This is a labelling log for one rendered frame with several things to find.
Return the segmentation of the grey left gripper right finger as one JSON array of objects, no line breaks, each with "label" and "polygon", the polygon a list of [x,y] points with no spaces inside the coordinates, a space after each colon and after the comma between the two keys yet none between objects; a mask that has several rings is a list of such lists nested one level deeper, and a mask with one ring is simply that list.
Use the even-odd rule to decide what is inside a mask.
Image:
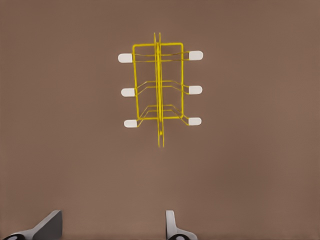
[{"label": "grey left gripper right finger", "polygon": [[165,224],[166,240],[198,240],[198,237],[193,232],[177,227],[173,210],[166,210]]}]

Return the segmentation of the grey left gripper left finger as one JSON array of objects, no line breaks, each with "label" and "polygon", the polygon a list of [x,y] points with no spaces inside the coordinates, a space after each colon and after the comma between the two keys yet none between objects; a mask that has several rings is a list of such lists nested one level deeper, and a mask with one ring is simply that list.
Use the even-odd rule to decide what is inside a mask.
[{"label": "grey left gripper left finger", "polygon": [[12,233],[3,240],[61,240],[63,234],[63,213],[54,210],[35,227]]}]

